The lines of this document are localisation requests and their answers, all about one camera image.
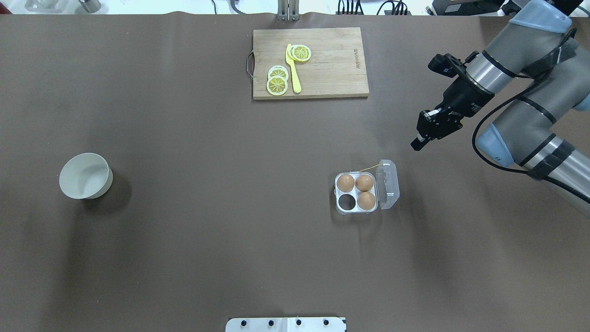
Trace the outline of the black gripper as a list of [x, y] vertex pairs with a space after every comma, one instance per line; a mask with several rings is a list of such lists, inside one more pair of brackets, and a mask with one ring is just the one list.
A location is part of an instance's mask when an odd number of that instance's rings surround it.
[[421, 151], [430, 140], [442, 139], [463, 127], [461, 120], [476, 115], [495, 96], [468, 79], [457, 78], [443, 93], [443, 101], [432, 111], [419, 114], [413, 150]]

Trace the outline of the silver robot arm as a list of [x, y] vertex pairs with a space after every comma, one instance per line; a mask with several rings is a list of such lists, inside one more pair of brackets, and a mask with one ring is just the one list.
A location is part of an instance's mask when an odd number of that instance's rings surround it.
[[453, 78], [443, 100], [417, 120], [415, 151], [462, 128], [514, 78], [531, 84], [494, 108], [499, 116], [472, 135], [472, 148], [487, 164], [546, 181], [577, 210], [589, 215], [589, 157], [551, 127], [568, 111], [589, 110], [589, 51], [575, 40], [570, 18], [579, 0], [524, 0], [481, 51], [465, 60], [437, 54], [434, 73]]

